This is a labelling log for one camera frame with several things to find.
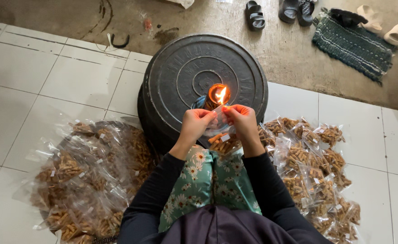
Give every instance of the fire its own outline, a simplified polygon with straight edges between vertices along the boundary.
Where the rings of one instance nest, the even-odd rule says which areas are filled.
[[[223,104],[223,100],[225,98],[226,95],[226,87],[223,88],[223,90],[220,92],[220,94],[216,93],[216,97],[219,98],[219,100],[217,101],[220,104]]]

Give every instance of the white tile floor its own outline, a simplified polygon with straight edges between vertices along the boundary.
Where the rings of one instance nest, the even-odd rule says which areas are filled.
[[[66,119],[137,121],[137,92],[151,56],[0,24],[0,243],[55,244],[38,211],[12,194],[26,159],[41,137],[60,140],[55,123]],[[268,83],[265,118],[304,116],[312,123],[345,124],[340,143],[344,191],[360,203],[363,243],[398,244],[398,111]]]

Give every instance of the black cloth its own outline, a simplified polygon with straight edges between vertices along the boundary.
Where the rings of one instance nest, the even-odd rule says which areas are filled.
[[[160,214],[184,161],[169,153],[143,183],[126,209],[118,244],[273,243],[330,244],[295,207],[267,153],[243,158],[260,214],[207,205],[177,219],[158,233]]]

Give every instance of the green woven mat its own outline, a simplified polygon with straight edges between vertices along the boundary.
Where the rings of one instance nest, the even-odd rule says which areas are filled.
[[[321,51],[382,85],[382,76],[392,66],[395,46],[362,27],[342,27],[330,12],[320,14],[315,24],[317,29],[312,42]]]

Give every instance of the woman's left hand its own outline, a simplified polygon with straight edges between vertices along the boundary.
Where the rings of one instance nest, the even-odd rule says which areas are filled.
[[[215,112],[205,109],[187,110],[182,118],[180,137],[169,153],[176,158],[185,160],[190,148],[203,135],[207,125],[216,117]]]

